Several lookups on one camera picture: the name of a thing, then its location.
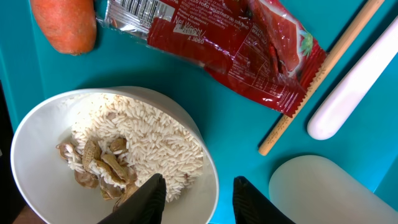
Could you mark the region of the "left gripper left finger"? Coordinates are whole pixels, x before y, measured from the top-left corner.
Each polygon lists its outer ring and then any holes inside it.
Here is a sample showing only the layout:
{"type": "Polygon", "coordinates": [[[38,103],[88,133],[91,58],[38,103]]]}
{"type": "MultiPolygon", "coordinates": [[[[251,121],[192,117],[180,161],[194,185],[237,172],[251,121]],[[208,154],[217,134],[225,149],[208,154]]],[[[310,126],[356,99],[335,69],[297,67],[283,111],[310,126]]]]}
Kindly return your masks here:
{"type": "Polygon", "coordinates": [[[154,174],[115,212],[98,224],[161,224],[165,198],[165,179],[161,174],[154,174]]]}

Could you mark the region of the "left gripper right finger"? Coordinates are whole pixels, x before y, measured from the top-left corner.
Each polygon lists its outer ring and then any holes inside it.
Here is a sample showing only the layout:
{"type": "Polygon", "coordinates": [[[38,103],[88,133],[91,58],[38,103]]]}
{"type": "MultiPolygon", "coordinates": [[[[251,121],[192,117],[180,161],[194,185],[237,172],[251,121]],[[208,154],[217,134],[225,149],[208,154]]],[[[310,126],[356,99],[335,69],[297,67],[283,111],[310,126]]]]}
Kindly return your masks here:
{"type": "Polygon", "coordinates": [[[295,224],[243,176],[234,178],[233,210],[236,224],[295,224]]]}

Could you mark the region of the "rice and peanut shells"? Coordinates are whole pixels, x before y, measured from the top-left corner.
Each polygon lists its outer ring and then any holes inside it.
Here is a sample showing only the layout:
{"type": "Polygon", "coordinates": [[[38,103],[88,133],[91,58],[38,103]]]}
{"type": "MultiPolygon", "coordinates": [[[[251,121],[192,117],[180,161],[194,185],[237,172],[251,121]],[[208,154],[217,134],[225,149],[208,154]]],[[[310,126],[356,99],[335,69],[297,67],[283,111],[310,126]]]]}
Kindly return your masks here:
{"type": "Polygon", "coordinates": [[[122,95],[94,93],[82,100],[69,141],[56,146],[86,189],[99,188],[119,208],[154,174],[163,175],[166,201],[180,197],[203,173],[203,148],[167,113],[122,95]]]}

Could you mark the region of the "white bowl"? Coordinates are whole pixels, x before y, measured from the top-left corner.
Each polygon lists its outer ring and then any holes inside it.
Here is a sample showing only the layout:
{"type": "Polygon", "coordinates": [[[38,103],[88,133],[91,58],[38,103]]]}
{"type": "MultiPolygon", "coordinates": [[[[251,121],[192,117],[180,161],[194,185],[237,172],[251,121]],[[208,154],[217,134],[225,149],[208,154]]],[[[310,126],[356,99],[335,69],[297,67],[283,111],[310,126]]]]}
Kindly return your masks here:
{"type": "Polygon", "coordinates": [[[14,180],[25,201],[47,223],[98,223],[113,211],[100,191],[81,187],[55,146],[71,136],[71,126],[92,93],[123,95],[166,112],[204,140],[192,117],[174,100],[138,86],[89,88],[55,95],[34,107],[19,124],[11,145],[14,180]]]}

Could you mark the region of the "orange carrot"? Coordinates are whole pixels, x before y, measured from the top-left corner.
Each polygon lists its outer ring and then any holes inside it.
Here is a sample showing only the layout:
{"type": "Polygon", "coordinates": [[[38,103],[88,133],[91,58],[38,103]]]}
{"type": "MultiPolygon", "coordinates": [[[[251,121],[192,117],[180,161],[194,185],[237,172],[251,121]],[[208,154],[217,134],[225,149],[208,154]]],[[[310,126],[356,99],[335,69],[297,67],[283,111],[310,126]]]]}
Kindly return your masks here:
{"type": "Polygon", "coordinates": [[[30,0],[34,18],[50,45],[61,54],[91,52],[96,42],[94,0],[30,0]]]}

